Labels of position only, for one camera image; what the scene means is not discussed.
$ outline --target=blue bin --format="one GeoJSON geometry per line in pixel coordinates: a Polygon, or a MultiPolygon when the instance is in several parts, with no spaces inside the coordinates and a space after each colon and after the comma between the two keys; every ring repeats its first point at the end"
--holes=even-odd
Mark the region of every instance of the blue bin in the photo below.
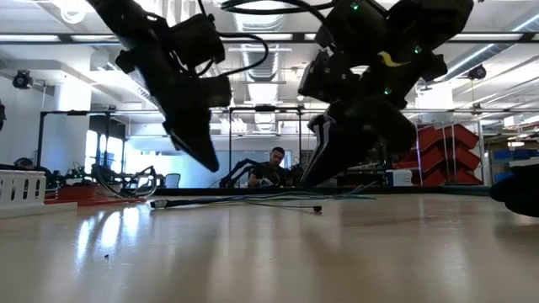
{"type": "Polygon", "coordinates": [[[505,159],[511,159],[513,157],[512,152],[510,150],[503,150],[503,151],[495,151],[494,152],[494,160],[505,160],[505,159]]]}
{"type": "Polygon", "coordinates": [[[494,182],[499,182],[505,178],[509,178],[513,176],[513,173],[495,173],[494,174],[494,182]]]}
{"type": "Polygon", "coordinates": [[[531,150],[515,150],[513,151],[513,159],[527,160],[531,157],[531,150]]]}

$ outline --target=dark hair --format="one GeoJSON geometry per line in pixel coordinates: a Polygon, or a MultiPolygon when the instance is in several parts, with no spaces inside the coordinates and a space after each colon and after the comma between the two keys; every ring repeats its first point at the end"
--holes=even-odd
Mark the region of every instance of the dark hair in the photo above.
{"type": "Polygon", "coordinates": [[[282,148],[282,147],[277,146],[276,148],[272,149],[271,152],[280,152],[281,154],[284,155],[285,154],[285,149],[282,148]]]}
{"type": "Polygon", "coordinates": [[[19,166],[19,165],[28,166],[28,165],[34,165],[34,162],[32,160],[28,159],[28,158],[22,157],[22,158],[17,159],[17,161],[15,161],[14,165],[15,166],[19,166]]]}

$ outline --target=ceiling light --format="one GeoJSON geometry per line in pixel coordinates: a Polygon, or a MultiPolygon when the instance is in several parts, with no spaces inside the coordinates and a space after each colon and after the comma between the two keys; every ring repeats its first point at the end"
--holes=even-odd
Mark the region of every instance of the ceiling light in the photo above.
{"type": "MultiPolygon", "coordinates": [[[[256,34],[256,33],[248,33],[248,32],[242,32],[242,34],[251,34],[256,35],[257,37],[264,39],[266,41],[278,41],[278,40],[292,40],[292,34],[256,34]]],[[[234,40],[234,41],[252,41],[251,38],[221,38],[223,41],[227,40],[234,40]]]]}
{"type": "Polygon", "coordinates": [[[71,39],[76,42],[118,41],[115,35],[72,35],[71,39]]]}
{"type": "Polygon", "coordinates": [[[458,34],[451,40],[466,41],[466,40],[518,40],[522,34],[458,34]]]}
{"type": "Polygon", "coordinates": [[[59,42],[60,38],[57,35],[0,35],[0,41],[59,42]]]}
{"type": "Polygon", "coordinates": [[[316,34],[305,34],[303,39],[312,41],[312,40],[314,40],[314,37],[316,37],[316,36],[317,36],[316,34]]]}
{"type": "MultiPolygon", "coordinates": [[[[266,49],[264,47],[260,46],[243,46],[242,47],[230,47],[228,51],[247,51],[247,52],[266,52],[266,49]]],[[[288,47],[270,47],[269,52],[292,52],[292,48],[288,47]]]]}
{"type": "Polygon", "coordinates": [[[524,146],[524,142],[507,142],[509,147],[521,147],[524,146]]]}

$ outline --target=window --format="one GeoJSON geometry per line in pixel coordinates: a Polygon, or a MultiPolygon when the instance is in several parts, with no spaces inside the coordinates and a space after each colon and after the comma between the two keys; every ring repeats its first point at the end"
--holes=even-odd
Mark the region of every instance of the window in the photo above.
{"type": "Polygon", "coordinates": [[[121,173],[122,155],[124,152],[124,142],[121,139],[109,137],[107,142],[105,135],[99,136],[93,130],[86,133],[86,158],[84,159],[84,171],[92,172],[92,165],[99,159],[99,165],[104,165],[104,152],[107,151],[106,165],[113,171],[121,173]]]}
{"type": "Polygon", "coordinates": [[[99,165],[104,165],[104,152],[107,151],[106,166],[113,171],[121,173],[121,158],[124,151],[124,142],[121,139],[101,135],[99,137],[99,165]]]}

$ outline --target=table surface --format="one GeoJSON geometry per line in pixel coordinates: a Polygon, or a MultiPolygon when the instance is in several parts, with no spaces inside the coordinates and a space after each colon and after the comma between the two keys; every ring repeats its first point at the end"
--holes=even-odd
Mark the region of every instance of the table surface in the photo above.
{"type": "Polygon", "coordinates": [[[478,197],[0,220],[0,302],[539,302],[538,281],[539,221],[478,197]]]}

